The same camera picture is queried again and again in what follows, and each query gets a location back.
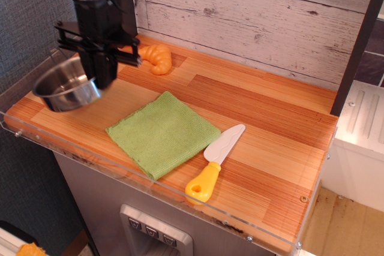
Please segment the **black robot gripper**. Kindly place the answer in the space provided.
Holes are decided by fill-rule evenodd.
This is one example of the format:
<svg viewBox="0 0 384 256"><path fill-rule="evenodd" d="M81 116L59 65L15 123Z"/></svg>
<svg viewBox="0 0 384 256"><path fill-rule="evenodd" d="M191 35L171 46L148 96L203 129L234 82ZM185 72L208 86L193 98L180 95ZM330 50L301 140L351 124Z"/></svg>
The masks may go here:
<svg viewBox="0 0 384 256"><path fill-rule="evenodd" d="M72 1L77 20L55 24L59 46L79 53L87 79L96 77L97 87L104 90L116 79L118 61L141 64L139 40L123 30L122 10L114 0Z"/></svg>

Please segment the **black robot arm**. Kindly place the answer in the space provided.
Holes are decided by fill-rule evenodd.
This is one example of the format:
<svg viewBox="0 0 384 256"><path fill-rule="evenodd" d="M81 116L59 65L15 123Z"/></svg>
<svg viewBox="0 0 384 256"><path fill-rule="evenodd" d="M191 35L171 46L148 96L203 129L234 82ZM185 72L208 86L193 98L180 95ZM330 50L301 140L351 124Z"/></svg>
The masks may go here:
<svg viewBox="0 0 384 256"><path fill-rule="evenodd" d="M58 43L79 53L88 79L105 89L117 77L118 63L140 64L136 0L72 0L77 20L57 22Z"/></svg>

